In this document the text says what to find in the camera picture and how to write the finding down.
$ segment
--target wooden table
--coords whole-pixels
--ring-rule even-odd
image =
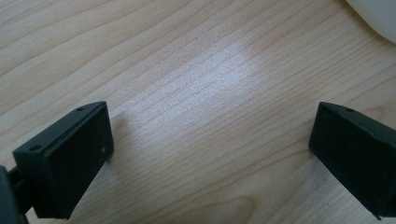
[[[114,155],[31,223],[376,223],[308,139],[320,101],[396,128],[395,71],[343,0],[2,0],[0,163],[106,100]]]

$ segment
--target wood grain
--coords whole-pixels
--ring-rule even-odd
[[[395,70],[342,0],[1,0],[0,163],[106,100],[114,155],[31,223],[375,223],[307,145],[320,101],[396,128]]]

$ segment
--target black plastic block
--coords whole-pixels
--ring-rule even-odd
[[[14,151],[38,217],[70,218],[114,150],[106,102],[84,105]]]
[[[396,216],[396,131],[350,108],[320,103],[309,146],[378,219]]]

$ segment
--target white object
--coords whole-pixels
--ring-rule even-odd
[[[346,0],[379,34],[396,43],[396,0]]]

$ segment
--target screw hole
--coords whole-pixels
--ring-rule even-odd
[[[35,145],[35,146],[29,148],[29,151],[37,151],[37,150],[39,150],[40,148],[41,148],[40,145]]]

